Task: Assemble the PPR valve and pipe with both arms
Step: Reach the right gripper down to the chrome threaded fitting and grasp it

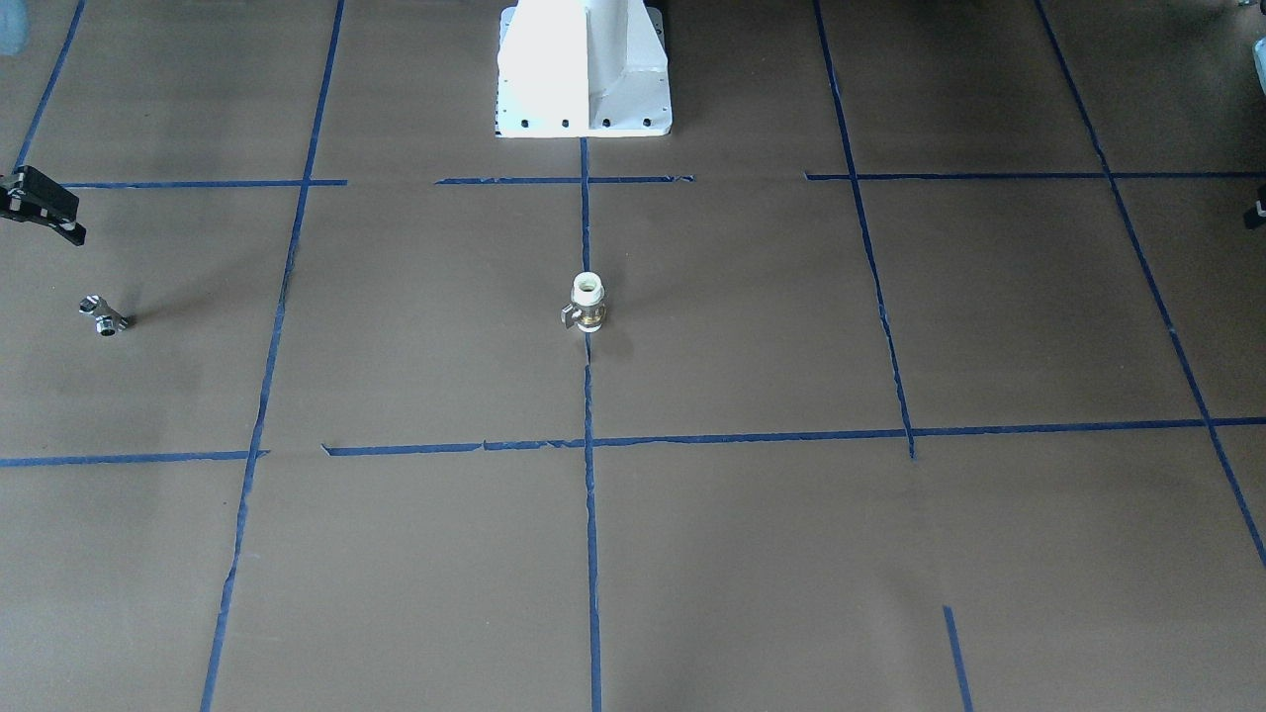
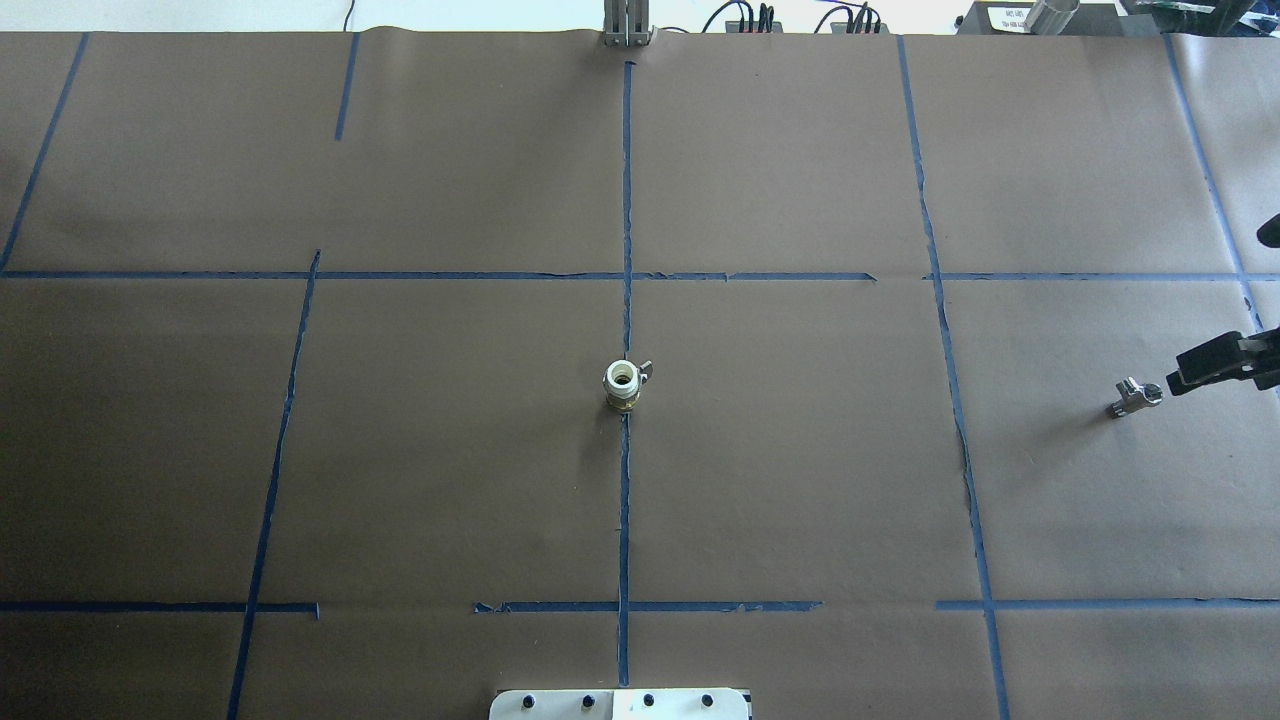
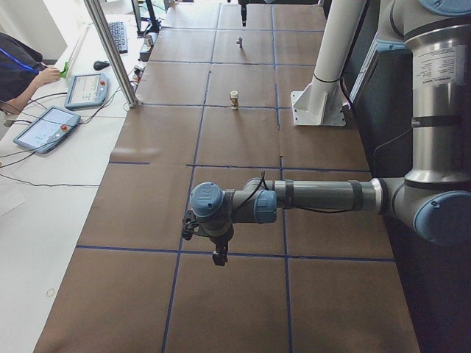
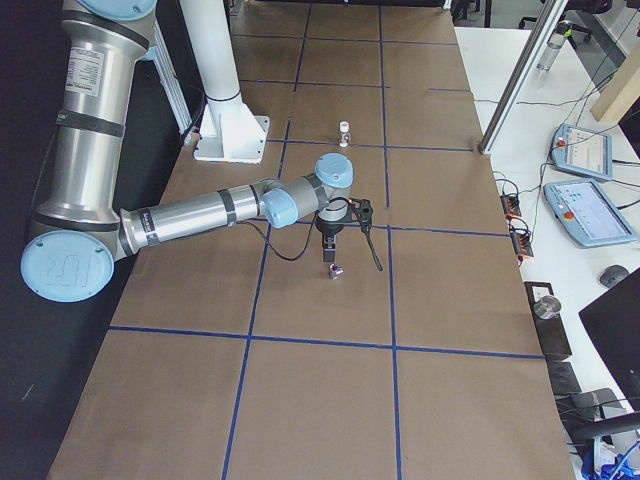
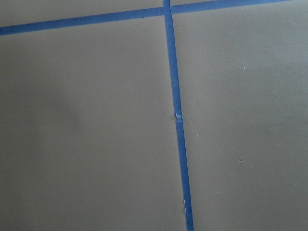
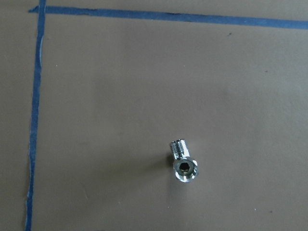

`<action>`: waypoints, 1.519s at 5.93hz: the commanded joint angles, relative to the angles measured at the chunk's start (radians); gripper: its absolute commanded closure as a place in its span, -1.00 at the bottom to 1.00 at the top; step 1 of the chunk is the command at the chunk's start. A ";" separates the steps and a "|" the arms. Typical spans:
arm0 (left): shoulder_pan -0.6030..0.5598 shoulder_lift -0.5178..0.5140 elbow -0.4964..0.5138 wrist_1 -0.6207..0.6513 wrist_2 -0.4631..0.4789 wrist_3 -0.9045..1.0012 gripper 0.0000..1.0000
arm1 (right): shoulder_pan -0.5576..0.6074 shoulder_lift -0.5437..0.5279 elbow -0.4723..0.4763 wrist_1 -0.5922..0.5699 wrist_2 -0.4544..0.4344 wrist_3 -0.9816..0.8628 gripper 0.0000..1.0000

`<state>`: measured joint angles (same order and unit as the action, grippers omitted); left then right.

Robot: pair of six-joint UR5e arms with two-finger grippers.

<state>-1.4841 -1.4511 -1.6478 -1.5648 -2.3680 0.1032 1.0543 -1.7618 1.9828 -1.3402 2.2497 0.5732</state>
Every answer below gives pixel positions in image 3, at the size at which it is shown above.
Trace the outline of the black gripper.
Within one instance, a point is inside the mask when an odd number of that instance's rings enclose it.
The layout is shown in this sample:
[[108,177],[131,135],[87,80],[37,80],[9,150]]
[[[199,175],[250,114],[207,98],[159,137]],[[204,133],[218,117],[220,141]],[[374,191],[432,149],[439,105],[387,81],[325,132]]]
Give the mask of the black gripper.
[[215,245],[215,251],[212,254],[213,263],[217,266],[225,266],[227,263],[227,252],[229,242],[232,236],[211,237],[210,241]]

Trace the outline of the seated person's forearm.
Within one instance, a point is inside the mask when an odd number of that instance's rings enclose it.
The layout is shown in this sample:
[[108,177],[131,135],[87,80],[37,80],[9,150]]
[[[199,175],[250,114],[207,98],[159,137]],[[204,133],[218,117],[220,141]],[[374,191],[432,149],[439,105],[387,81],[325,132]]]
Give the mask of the seated person's forearm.
[[43,86],[43,83],[37,79],[33,79],[28,87],[14,99],[1,103],[1,109],[12,114],[19,114],[26,106],[28,101],[33,97],[35,92]]

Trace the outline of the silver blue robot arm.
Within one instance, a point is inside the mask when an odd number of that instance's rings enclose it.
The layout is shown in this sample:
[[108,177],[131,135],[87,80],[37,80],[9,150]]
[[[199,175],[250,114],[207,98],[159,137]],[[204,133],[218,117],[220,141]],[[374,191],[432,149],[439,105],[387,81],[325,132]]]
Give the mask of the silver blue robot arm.
[[327,23],[314,29],[312,5],[254,1],[275,15],[275,40],[306,39],[316,51],[313,80],[293,92],[280,111],[282,182],[254,179],[244,191],[219,195],[209,205],[191,200],[182,236],[200,235],[225,252],[233,224],[241,239],[259,230],[253,207],[270,196],[290,210],[292,257],[347,257],[350,249],[372,248],[379,215],[386,216],[392,248],[401,265],[434,271],[470,266],[470,145],[465,129],[470,108],[470,17],[441,17],[428,1],[382,1],[378,28],[380,69],[366,101],[352,117],[364,132],[351,132],[349,121],[304,121],[322,107],[341,115],[339,101],[319,88],[344,88],[325,71],[346,62],[368,4],[332,1]]

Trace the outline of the seated person's hand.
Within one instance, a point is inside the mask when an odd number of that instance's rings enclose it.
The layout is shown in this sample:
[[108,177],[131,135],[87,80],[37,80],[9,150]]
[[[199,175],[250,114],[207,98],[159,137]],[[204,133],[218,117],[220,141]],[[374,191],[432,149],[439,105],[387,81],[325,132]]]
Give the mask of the seated person's hand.
[[55,67],[47,67],[39,72],[36,79],[40,86],[56,82],[60,79],[60,70]]

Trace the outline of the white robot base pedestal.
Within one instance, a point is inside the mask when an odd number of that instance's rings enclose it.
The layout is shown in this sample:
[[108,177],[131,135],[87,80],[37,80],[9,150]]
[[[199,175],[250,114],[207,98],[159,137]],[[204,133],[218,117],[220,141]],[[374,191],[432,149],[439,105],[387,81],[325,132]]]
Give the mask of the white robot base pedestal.
[[332,1],[311,83],[302,91],[291,92],[295,125],[346,124],[340,80],[366,3]]

